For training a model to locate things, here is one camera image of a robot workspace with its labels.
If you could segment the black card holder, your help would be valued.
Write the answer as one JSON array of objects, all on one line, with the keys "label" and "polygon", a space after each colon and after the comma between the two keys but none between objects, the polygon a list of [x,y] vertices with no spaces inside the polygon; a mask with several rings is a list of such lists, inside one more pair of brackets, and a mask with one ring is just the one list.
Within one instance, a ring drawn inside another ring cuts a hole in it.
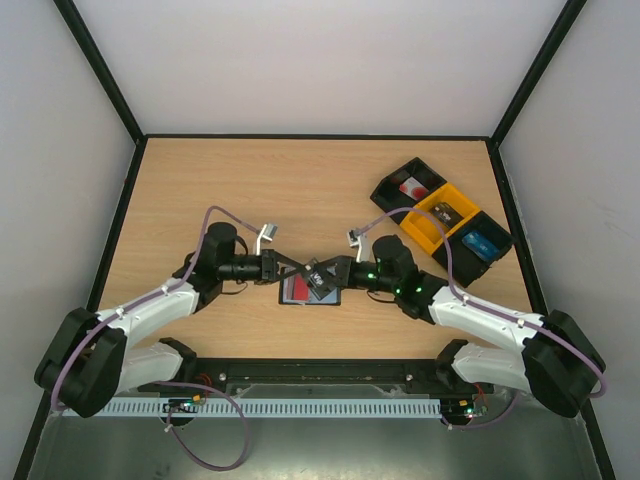
[{"label": "black card holder", "polygon": [[340,306],[341,292],[332,290],[327,296],[319,298],[306,283],[305,276],[290,266],[279,271],[278,303],[289,306]]}]

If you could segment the black VIP credit card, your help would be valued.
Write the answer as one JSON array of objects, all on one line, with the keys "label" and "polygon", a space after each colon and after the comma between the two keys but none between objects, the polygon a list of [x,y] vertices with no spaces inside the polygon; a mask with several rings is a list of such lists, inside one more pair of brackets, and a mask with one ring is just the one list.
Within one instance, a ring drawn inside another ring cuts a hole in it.
[{"label": "black VIP credit card", "polygon": [[336,290],[333,275],[319,261],[315,265],[315,271],[311,274],[311,283],[307,287],[319,302],[328,301]]}]

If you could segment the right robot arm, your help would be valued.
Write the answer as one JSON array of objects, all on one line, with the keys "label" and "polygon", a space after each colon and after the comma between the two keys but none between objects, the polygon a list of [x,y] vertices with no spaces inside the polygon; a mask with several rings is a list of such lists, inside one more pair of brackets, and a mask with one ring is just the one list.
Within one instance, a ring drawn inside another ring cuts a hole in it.
[{"label": "right robot arm", "polygon": [[441,352],[436,379],[443,389],[500,385],[530,394],[567,418],[603,390],[606,364],[570,315],[518,312],[469,295],[419,269],[396,235],[376,240],[373,256],[372,261],[349,256],[312,260],[302,276],[319,298],[335,289],[390,293],[408,317],[486,341],[484,347],[453,341]]}]

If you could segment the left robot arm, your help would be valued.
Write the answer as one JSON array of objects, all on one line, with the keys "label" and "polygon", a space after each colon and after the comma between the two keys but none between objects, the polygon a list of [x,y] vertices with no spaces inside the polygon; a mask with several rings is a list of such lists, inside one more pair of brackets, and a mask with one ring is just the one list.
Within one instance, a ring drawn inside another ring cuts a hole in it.
[{"label": "left robot arm", "polygon": [[272,249],[237,253],[236,228],[216,222],[201,232],[194,252],[170,278],[150,292],[111,309],[76,308],[64,318],[35,372],[54,410],[83,418],[99,412],[117,394],[155,382],[183,380],[190,351],[164,339],[140,342],[169,323],[191,316],[221,295],[227,281],[273,284],[280,269],[301,263]]}]

